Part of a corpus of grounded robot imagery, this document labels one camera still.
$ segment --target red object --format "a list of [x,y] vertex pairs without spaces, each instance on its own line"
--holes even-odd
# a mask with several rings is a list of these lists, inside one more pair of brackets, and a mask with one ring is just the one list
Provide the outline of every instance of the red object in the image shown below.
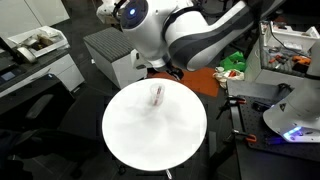
[[237,73],[235,71],[231,71],[228,77],[235,77]]

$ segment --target green object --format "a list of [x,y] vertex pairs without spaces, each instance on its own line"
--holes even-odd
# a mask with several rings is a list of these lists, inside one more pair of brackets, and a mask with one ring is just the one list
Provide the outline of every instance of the green object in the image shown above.
[[225,71],[230,69],[236,69],[241,72],[246,70],[246,60],[241,52],[235,52],[228,56],[220,62],[220,66],[224,68]]

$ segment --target blue light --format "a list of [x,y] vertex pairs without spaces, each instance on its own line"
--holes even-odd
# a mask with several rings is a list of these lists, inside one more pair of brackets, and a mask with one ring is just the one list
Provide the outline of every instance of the blue light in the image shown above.
[[299,131],[300,129],[301,129],[301,127],[296,127],[296,128],[294,128],[293,130]]
[[131,9],[130,10],[130,15],[134,15],[134,13],[136,13],[136,9]]
[[285,133],[283,136],[284,136],[286,139],[289,139],[289,138],[290,138],[289,133]]

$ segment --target small object on table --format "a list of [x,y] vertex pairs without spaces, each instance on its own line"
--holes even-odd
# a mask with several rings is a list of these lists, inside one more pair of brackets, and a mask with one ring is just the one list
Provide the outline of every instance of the small object on table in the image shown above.
[[304,65],[310,65],[311,63],[311,59],[304,56],[293,56],[292,61]]
[[289,84],[286,84],[286,83],[278,84],[278,87],[279,87],[279,92],[283,91],[284,89],[288,89],[290,92],[293,91],[293,88]]
[[216,120],[218,120],[221,117],[222,113],[224,111],[228,110],[231,106],[237,106],[239,104],[246,104],[246,103],[247,103],[246,99],[244,99],[244,98],[240,98],[237,96],[228,96],[226,98],[224,105],[219,107],[220,112],[219,112],[218,116],[216,117]]
[[236,129],[231,130],[231,134],[226,138],[225,142],[232,142],[234,139],[234,136],[244,136],[245,140],[249,143],[256,143],[257,142],[257,137],[253,134],[249,134],[246,132],[241,132]]
[[258,111],[258,112],[264,112],[268,109],[270,109],[272,107],[272,105],[270,104],[265,104],[259,101],[255,101],[252,103],[252,109]]
[[278,52],[280,52],[280,48],[273,47],[273,48],[270,48],[268,51],[269,51],[269,53],[278,53]]
[[292,67],[292,70],[298,71],[301,73],[307,73],[308,69],[309,69],[308,65],[300,64],[300,63],[295,63]]
[[275,69],[279,69],[281,65],[284,65],[289,60],[289,57],[277,55],[275,59],[279,62]]
[[151,100],[154,106],[158,106],[163,101],[165,87],[163,84],[154,84],[150,88]]

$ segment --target wire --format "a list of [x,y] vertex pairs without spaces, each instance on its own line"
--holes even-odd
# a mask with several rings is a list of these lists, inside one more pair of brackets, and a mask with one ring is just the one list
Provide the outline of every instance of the wire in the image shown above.
[[300,56],[304,56],[304,57],[307,57],[307,58],[310,58],[310,59],[311,59],[311,57],[308,57],[308,56],[305,55],[305,54],[302,54],[302,53],[299,53],[299,52],[297,52],[297,51],[295,51],[295,50],[293,50],[293,49],[287,48],[287,47],[273,34],[271,21],[270,21],[269,26],[270,26],[270,33],[271,33],[272,37],[273,37],[275,40],[277,40],[285,49],[287,49],[287,50],[289,50],[289,51],[292,51],[292,52],[294,52],[294,53],[297,53],[297,54],[299,54]]

